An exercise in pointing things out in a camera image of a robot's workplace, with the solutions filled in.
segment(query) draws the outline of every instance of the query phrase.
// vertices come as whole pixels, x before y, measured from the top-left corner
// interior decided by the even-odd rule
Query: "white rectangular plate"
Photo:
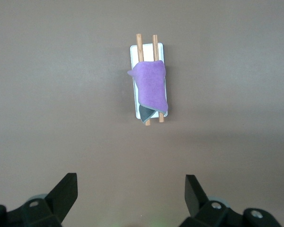
[[[159,49],[159,60],[162,60],[164,62],[163,44],[162,43],[158,43],[158,49]],[[130,52],[131,52],[131,61],[132,61],[132,68],[133,68],[139,62],[137,45],[131,46]],[[143,55],[144,55],[144,61],[153,61],[152,44],[143,44]],[[164,86],[165,86],[165,97],[166,97],[166,82],[165,82],[165,80],[164,80]],[[133,79],[133,92],[134,92],[134,103],[135,103],[135,107],[136,107],[136,117],[138,119],[141,119],[140,112],[139,112],[139,102],[138,102],[138,87],[137,87],[134,79]],[[158,118],[158,117],[159,117],[159,113],[156,112],[151,118]]]

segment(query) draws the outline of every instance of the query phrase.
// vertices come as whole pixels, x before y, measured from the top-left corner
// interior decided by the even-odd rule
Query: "purple cloth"
[[[142,61],[127,72],[134,78],[138,87],[139,104],[166,113],[168,104],[165,98],[165,66],[163,61]]]

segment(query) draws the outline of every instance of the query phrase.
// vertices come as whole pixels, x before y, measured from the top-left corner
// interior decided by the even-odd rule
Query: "wooden stick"
[[[159,60],[159,49],[158,49],[158,36],[153,35],[152,36],[152,49],[153,49],[153,60],[158,61]],[[164,114],[159,112],[159,122],[164,122]]]
[[[137,34],[136,38],[137,38],[138,60],[139,60],[139,62],[141,62],[141,61],[144,61],[142,35],[141,34]],[[151,124],[151,120],[148,119],[145,122],[145,125],[149,126],[150,124]]]

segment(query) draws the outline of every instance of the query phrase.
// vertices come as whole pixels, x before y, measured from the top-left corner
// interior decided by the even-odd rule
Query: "purple towel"
[[[138,101],[143,107],[153,110],[151,116],[159,111],[166,113],[168,104],[165,98],[165,66],[163,61],[142,61],[127,72],[138,87]]]

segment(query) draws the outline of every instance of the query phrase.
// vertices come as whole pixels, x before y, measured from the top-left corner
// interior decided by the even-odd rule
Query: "gray floor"
[[[169,115],[149,127],[136,33],[164,44]],[[64,227],[177,227],[186,174],[284,227],[284,1],[0,1],[0,204],[68,172]]]

